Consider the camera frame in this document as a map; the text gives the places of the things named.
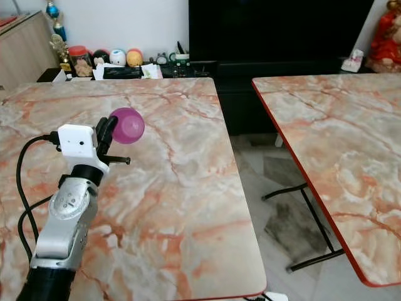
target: tiled floor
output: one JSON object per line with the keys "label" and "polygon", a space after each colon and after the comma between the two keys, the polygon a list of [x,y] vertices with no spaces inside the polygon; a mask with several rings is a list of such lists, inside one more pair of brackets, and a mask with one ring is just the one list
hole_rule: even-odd
{"label": "tiled floor", "polygon": [[[357,278],[345,255],[291,274],[286,272],[285,267],[292,262],[288,252],[264,231],[268,219],[276,214],[274,206],[269,202],[290,198],[294,202],[299,201],[305,210],[307,209],[299,192],[276,196],[274,200],[271,199],[266,203],[261,201],[261,196],[284,188],[278,182],[292,181],[292,185],[303,182],[301,175],[297,170],[294,170],[296,169],[295,164],[293,171],[288,164],[284,167],[274,164],[275,160],[272,158],[292,160],[284,147],[279,149],[274,147],[274,139],[275,135],[231,137],[242,186],[264,261],[268,290],[285,293],[290,301],[401,300],[401,286],[386,288],[364,286]],[[284,179],[283,174],[290,174],[290,177]],[[318,212],[318,215],[321,216],[321,220],[325,220],[321,211]],[[330,235],[330,238],[335,247],[339,246],[333,235]]]}

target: white ball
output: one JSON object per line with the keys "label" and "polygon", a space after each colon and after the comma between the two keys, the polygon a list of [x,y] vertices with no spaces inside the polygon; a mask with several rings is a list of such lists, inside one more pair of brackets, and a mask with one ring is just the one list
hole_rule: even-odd
{"label": "white ball", "polygon": [[121,49],[113,49],[110,52],[110,63],[118,66],[125,66],[126,63],[125,52]]}

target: black cable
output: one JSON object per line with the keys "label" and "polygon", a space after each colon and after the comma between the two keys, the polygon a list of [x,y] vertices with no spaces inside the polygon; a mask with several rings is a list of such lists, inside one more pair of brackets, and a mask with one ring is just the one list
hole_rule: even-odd
{"label": "black cable", "polygon": [[25,211],[27,212],[29,221],[31,222],[31,226],[32,226],[32,230],[33,230],[33,235],[35,237],[35,241],[38,240],[38,236],[39,236],[38,227],[36,226],[35,219],[33,218],[32,212],[29,210],[29,204],[28,204],[28,201],[26,200],[25,193],[24,193],[24,190],[23,190],[23,186],[21,184],[21,167],[23,165],[24,155],[25,155],[25,152],[28,149],[28,147],[31,146],[32,144],[34,144],[36,141],[40,141],[40,140],[48,140],[48,135],[42,135],[42,136],[38,136],[38,137],[32,138],[27,143],[25,143],[23,149],[19,153],[18,162],[17,162],[17,171],[16,171],[16,180],[17,180],[18,193],[21,196],[21,200],[22,200],[22,202],[24,204]]}
{"label": "black cable", "polygon": [[24,249],[26,251],[26,254],[28,256],[28,262],[31,262],[32,259],[32,251],[28,245],[28,242],[26,241],[25,238],[25,234],[24,234],[24,230],[23,230],[23,223],[24,223],[24,218],[27,214],[29,214],[28,212],[30,212],[32,214],[32,210],[42,204],[44,204],[45,202],[48,202],[51,199],[51,196],[48,196],[46,199],[42,199],[41,201],[34,203],[32,206],[29,207],[28,211],[24,211],[21,216],[19,217],[18,220],[18,235],[19,235],[19,239],[21,240],[21,242],[23,243]]}

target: red statue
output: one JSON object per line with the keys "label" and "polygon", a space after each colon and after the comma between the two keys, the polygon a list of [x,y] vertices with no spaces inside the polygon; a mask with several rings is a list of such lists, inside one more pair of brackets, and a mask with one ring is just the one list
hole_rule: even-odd
{"label": "red statue", "polygon": [[387,3],[387,12],[378,24],[367,67],[375,72],[401,72],[401,1]]}

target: white wall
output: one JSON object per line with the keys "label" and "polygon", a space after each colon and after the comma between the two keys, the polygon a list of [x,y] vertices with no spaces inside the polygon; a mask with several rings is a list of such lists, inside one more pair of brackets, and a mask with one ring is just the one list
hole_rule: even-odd
{"label": "white wall", "polygon": [[[22,11],[44,10],[45,0],[17,0]],[[89,50],[139,48],[145,59],[189,47],[188,0],[55,0],[64,14],[67,42]],[[0,11],[15,13],[12,0]]]}

